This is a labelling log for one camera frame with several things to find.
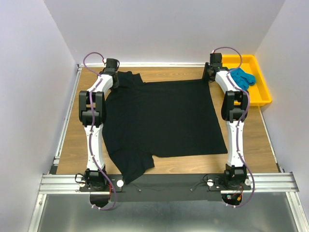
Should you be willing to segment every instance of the blue glove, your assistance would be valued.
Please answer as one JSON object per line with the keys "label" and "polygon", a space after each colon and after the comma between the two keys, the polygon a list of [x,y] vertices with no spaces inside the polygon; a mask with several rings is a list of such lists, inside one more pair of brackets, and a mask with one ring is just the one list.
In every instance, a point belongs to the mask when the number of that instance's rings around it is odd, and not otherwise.
{"label": "blue glove", "polygon": [[249,73],[245,73],[245,71],[241,68],[232,71],[230,74],[235,83],[243,90],[247,90],[249,88],[249,85],[253,86],[255,84],[255,76]]}

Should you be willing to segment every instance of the wooden table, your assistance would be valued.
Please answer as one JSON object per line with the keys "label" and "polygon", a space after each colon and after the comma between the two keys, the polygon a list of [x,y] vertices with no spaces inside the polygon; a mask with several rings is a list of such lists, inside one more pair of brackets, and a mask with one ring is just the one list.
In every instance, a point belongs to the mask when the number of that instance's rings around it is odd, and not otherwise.
{"label": "wooden table", "polygon": [[[176,81],[200,79],[202,67],[184,68],[120,68],[119,71],[140,73],[144,82]],[[78,119],[78,93],[90,88],[96,80],[96,75],[83,68],[77,87],[74,104],[65,136],[57,174],[84,173],[87,165],[87,142],[82,123]],[[228,136],[225,121],[221,119],[221,106],[224,94],[217,83],[210,83],[211,97],[219,119],[222,134],[228,147]],[[274,156],[267,138],[265,127],[258,107],[250,107],[243,132],[244,156],[254,173],[278,172]],[[103,154],[106,171],[109,174],[119,174],[119,170],[109,158],[103,144]],[[194,174],[222,173],[225,169],[227,154],[198,155],[187,157],[160,158],[153,156],[155,167],[147,174]]]}

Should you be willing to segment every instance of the white wall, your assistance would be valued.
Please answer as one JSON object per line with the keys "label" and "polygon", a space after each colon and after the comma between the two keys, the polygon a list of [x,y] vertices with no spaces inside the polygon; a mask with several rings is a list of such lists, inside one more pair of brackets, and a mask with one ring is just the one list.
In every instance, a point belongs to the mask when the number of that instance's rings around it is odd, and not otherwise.
{"label": "white wall", "polygon": [[286,0],[256,52],[273,98],[263,108],[278,163],[293,171],[309,216],[309,1]]}
{"label": "white wall", "polygon": [[76,64],[42,0],[0,7],[0,227],[24,232],[52,164]]}
{"label": "white wall", "polygon": [[283,2],[45,0],[77,63],[91,51],[120,62],[205,62],[223,45],[254,54]]}

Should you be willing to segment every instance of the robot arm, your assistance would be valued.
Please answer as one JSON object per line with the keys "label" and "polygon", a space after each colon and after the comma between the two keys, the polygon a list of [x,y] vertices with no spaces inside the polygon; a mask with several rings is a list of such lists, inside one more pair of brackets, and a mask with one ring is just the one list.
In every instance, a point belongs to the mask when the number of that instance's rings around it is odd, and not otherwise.
{"label": "robot arm", "polygon": [[[219,71],[216,73],[215,81],[220,85],[221,89],[223,90],[224,93],[239,93],[238,90],[235,89],[234,86],[238,87],[238,85],[234,82],[232,77],[230,76],[230,80],[227,79],[227,71]],[[236,128],[237,128],[237,120],[233,119],[230,120],[230,117],[228,120],[227,118],[224,118],[227,126],[227,131],[228,131],[228,159],[227,159],[227,165],[229,167],[232,167],[233,165],[235,167],[242,167],[243,163],[239,158],[238,152],[243,156],[243,147],[242,147],[242,131],[243,131],[243,126],[244,122],[240,122],[238,127],[239,127],[239,132],[238,136],[236,133]]]}
{"label": "robot arm", "polygon": [[[112,80],[112,76],[111,75],[106,75],[103,74],[101,76],[98,76],[97,81],[93,84],[93,86],[91,88],[89,88],[87,90],[87,92],[89,93],[91,90],[95,89],[93,91],[93,93],[103,93],[101,96],[101,102],[103,102],[103,98],[105,96],[105,94],[107,93],[107,90],[109,90],[110,88],[112,88],[113,86],[113,80]],[[97,127],[93,127],[93,135],[92,135],[92,139],[91,139],[91,147],[92,147],[92,152],[93,155],[96,158],[97,164],[100,166],[101,169],[104,169],[104,157],[102,156],[102,130],[103,130],[103,121],[101,122],[101,124]],[[87,144],[89,144],[89,135],[91,133],[91,124],[90,125],[86,125],[84,127],[85,132],[86,132],[86,136],[87,136]],[[94,163],[93,159],[91,158],[91,153],[90,153],[90,149],[89,146],[88,147],[88,163],[87,163],[87,168],[90,170],[98,170],[96,164]]]}
{"label": "robot arm", "polygon": [[226,187],[238,186],[244,183],[247,178],[247,168],[244,165],[242,147],[244,119],[247,115],[239,123],[238,120],[246,110],[248,98],[246,94],[239,90],[240,88],[228,71],[227,67],[223,67],[222,54],[211,53],[210,62],[206,63],[203,73],[205,81],[217,82],[225,93],[221,116],[226,121],[228,131],[228,159],[224,172]]}
{"label": "robot arm", "polygon": [[[99,171],[105,170],[104,157],[102,155],[102,130],[103,124],[106,120],[105,98],[109,89],[115,89],[119,86],[117,70],[119,61],[116,59],[107,59],[106,67],[101,71],[96,82],[87,91],[80,91],[79,93],[79,120],[83,123],[84,130],[87,136],[88,147],[88,163],[85,171],[85,182],[87,186],[103,187],[106,185],[106,180]],[[89,94],[92,93],[92,101],[94,103],[95,124],[91,131],[92,112]]]}

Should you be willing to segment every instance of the purple cable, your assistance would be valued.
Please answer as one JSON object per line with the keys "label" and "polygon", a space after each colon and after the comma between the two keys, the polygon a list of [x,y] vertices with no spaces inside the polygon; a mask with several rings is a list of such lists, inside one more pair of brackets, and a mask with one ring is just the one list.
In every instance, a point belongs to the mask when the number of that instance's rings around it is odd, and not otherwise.
{"label": "purple cable", "polygon": [[240,122],[245,118],[245,116],[246,116],[246,114],[247,114],[247,112],[248,112],[248,110],[249,110],[249,107],[250,107],[250,95],[249,95],[249,93],[248,93],[247,91],[245,91],[245,90],[243,90],[243,89],[241,89],[241,88],[236,87],[236,85],[234,85],[234,83],[232,82],[232,80],[231,80],[230,77],[228,76],[231,72],[233,72],[233,71],[235,71],[235,70],[237,70],[237,69],[239,69],[239,68],[241,67],[241,65],[242,65],[242,56],[241,56],[241,54],[240,54],[236,49],[234,49],[234,48],[232,48],[232,47],[218,47],[217,49],[215,49],[215,50],[213,51],[213,53],[214,53],[215,51],[219,50],[219,49],[222,49],[222,48],[232,49],[232,50],[234,50],[235,52],[238,53],[238,55],[239,55],[239,57],[240,57],[240,64],[239,64],[239,66],[238,66],[237,68],[235,68],[235,69],[233,69],[233,70],[231,70],[231,71],[228,71],[227,74],[226,74],[226,77],[227,77],[228,81],[230,82],[230,84],[231,84],[235,89],[237,89],[238,91],[241,91],[241,92],[243,92],[244,94],[246,94],[246,96],[247,96],[247,98],[248,98],[248,104],[247,104],[246,110],[245,110],[245,112],[241,115],[241,117],[239,118],[239,120],[238,120],[238,122],[237,122],[237,126],[236,126],[236,148],[237,148],[237,154],[238,154],[238,156],[239,156],[241,162],[245,165],[245,167],[248,169],[248,172],[250,173],[250,176],[251,176],[251,178],[252,178],[252,185],[253,185],[253,186],[252,186],[252,192],[251,192],[249,198],[248,198],[243,204],[240,204],[240,205],[230,205],[230,206],[232,206],[232,207],[237,207],[237,208],[239,208],[239,207],[242,207],[242,206],[244,206],[245,204],[247,204],[247,203],[252,199],[252,197],[253,197],[253,195],[254,195],[254,191],[255,191],[254,176],[253,176],[253,174],[252,174],[252,172],[251,172],[249,166],[248,166],[247,163],[245,162],[245,160],[242,158],[242,156],[240,155],[240,153],[238,153],[238,151],[239,151],[239,140],[238,140],[238,138],[239,138],[239,124],[240,124]]}
{"label": "purple cable", "polygon": [[[97,74],[98,76],[101,76],[101,74],[99,74],[98,72],[88,68],[85,64],[85,60],[86,58],[91,55],[91,54],[99,54],[103,59],[104,57],[98,53],[98,52],[91,52],[89,53],[88,55],[85,56],[84,60],[83,60],[83,63],[84,63],[84,66],[86,69],[88,69],[89,71]],[[114,199],[114,202],[112,203],[112,205],[110,207],[107,207],[107,208],[100,208],[100,207],[97,207],[96,205],[92,205],[94,208],[96,209],[99,209],[99,210],[109,210],[109,209],[112,209],[114,208],[116,202],[117,202],[117,193],[116,193],[116,189],[114,187],[114,185],[112,184],[112,181],[108,178],[108,176],[103,172],[103,170],[100,168],[100,166],[98,165],[94,155],[93,155],[93,152],[92,152],[92,146],[91,146],[91,138],[92,138],[92,129],[95,125],[95,110],[94,110],[94,107],[93,107],[93,101],[92,101],[92,92],[99,86],[99,84],[101,84],[102,82],[102,79],[100,79],[100,81],[96,84],[96,86],[89,92],[89,99],[90,99],[90,107],[91,107],[91,113],[92,113],[92,123],[91,123],[91,128],[90,128],[90,135],[89,135],[89,151],[90,151],[90,154],[91,154],[91,157],[92,157],[92,160],[93,162],[95,163],[96,167],[99,169],[99,171],[103,174],[103,176],[107,179],[107,181],[110,183],[111,187],[112,187],[112,190],[114,192],[114,195],[115,195],[115,199]]]}
{"label": "purple cable", "polygon": [[103,56],[101,53],[99,53],[99,52],[90,52],[90,53],[88,53],[88,54],[84,57],[84,59],[83,59],[83,65],[84,65],[84,67],[85,67],[86,69],[88,69],[89,71],[95,73],[95,74],[98,75],[98,76],[101,76],[100,73],[94,71],[93,69],[88,68],[87,65],[85,64],[86,58],[87,58],[88,56],[90,56],[91,54],[98,54],[98,55],[100,55],[100,56],[102,57],[102,62],[103,62],[103,64],[105,64],[105,62],[104,62],[104,56]]}

